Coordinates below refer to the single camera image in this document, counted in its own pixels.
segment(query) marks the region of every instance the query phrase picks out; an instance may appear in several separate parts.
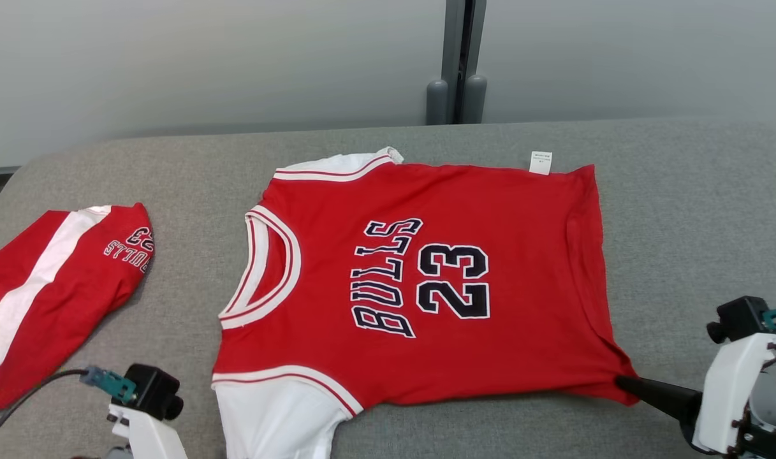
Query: basketball jersey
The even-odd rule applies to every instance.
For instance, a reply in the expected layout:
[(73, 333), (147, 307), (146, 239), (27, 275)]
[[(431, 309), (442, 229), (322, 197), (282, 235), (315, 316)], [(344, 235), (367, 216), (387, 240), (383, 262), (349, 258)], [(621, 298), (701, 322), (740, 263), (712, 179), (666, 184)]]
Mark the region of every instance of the basketball jersey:
[(594, 166), (277, 169), (212, 378), (229, 459), (326, 458), (380, 403), (563, 390), (633, 404), (606, 301)]
[(131, 296), (154, 252), (142, 204), (48, 211), (0, 250), (0, 409)]

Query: gray fabric surface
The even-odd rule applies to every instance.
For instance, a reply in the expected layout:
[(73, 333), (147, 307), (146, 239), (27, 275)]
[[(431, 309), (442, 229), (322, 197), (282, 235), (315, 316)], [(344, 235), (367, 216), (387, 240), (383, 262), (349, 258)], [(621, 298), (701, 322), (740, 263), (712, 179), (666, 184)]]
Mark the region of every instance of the gray fabric surface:
[[(99, 143), (17, 172), (0, 195), (0, 247), (47, 209), (142, 201), (157, 244), (145, 284), (67, 366), (123, 371), (140, 361), (176, 375), (186, 404), (172, 424), (189, 457), (223, 457), (210, 369), (221, 337), (216, 314), (245, 267), (243, 213), (275, 166), (385, 145), (420, 163), (526, 168), (532, 150), (554, 152), (553, 171), (595, 163), (615, 337), (644, 377), (701, 387), (718, 349), (705, 333), (714, 308), (744, 294), (776, 305), (776, 133), (720, 120)], [(52, 384), (4, 426), (0, 458), (103, 456), (120, 444), (105, 421), (107, 403), (77, 382)], [(549, 393), (380, 406), (341, 425), (334, 445), (338, 459), (697, 456), (676, 422), (645, 404)]]

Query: white robot part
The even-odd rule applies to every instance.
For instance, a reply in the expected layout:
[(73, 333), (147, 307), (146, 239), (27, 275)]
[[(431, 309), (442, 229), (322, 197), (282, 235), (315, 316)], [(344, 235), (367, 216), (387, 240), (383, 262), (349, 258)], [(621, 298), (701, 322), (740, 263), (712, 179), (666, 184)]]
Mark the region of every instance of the white robot part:
[(702, 405), (692, 444), (697, 448), (728, 453), (736, 446), (738, 429), (761, 366), (771, 360), (776, 335), (755, 333), (722, 346), (708, 369)]
[(175, 429), (145, 412), (110, 404), (113, 433), (130, 442), (134, 459), (187, 459)]

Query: red fabric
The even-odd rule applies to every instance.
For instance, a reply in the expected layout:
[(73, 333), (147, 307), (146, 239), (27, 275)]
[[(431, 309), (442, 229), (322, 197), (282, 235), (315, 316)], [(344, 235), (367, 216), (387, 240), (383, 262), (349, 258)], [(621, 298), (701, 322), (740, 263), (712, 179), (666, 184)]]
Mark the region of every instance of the red fabric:
[[(0, 293), (23, 284), (69, 214), (47, 212), (0, 250), (0, 279), (6, 279), (0, 284)], [(146, 230), (135, 233), (141, 228)], [(105, 253), (110, 244), (115, 250)], [(117, 252), (116, 244), (125, 249)], [(53, 282), (33, 300), (0, 365), (0, 409), (55, 372), (85, 342), (102, 317), (126, 302), (143, 278), (153, 250), (149, 218), (141, 203), (112, 206), (107, 217), (78, 239)], [(133, 258), (141, 252), (146, 258)]]
[[(300, 278), (267, 316), (223, 331), (216, 373), (306, 366), (365, 408), (536, 390), (636, 403), (614, 383), (616, 375), (636, 374), (610, 325), (593, 166), (536, 175), (385, 164), (349, 182), (275, 179), (260, 205), (294, 231)], [(403, 255), (355, 255), (355, 247), (391, 244), (399, 234), (367, 236), (371, 221), (411, 218), (423, 224)], [(480, 247), (489, 270), (465, 279), (470, 261), (462, 258), (425, 276), (419, 263), (427, 244)], [(351, 279), (354, 268), (387, 266), (386, 258), (402, 260), (400, 282), (379, 274)], [(268, 260), (266, 288), (283, 270), (282, 256)], [(360, 280), (398, 288), (402, 305), (352, 300), (351, 282)], [(437, 313), (422, 310), (417, 285), (428, 280), (448, 281), (458, 293), (467, 282), (486, 282), (490, 317), (461, 319), (437, 294)], [(360, 328), (355, 305), (400, 314), (414, 337)]]

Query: clothing tag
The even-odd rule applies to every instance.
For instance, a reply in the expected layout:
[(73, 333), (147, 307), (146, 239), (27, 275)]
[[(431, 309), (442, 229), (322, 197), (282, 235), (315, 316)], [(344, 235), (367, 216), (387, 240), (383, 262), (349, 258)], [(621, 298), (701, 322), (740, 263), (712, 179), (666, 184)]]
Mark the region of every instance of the clothing tag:
[(552, 167), (552, 153), (549, 151), (533, 151), (530, 158), (530, 172), (549, 175)]

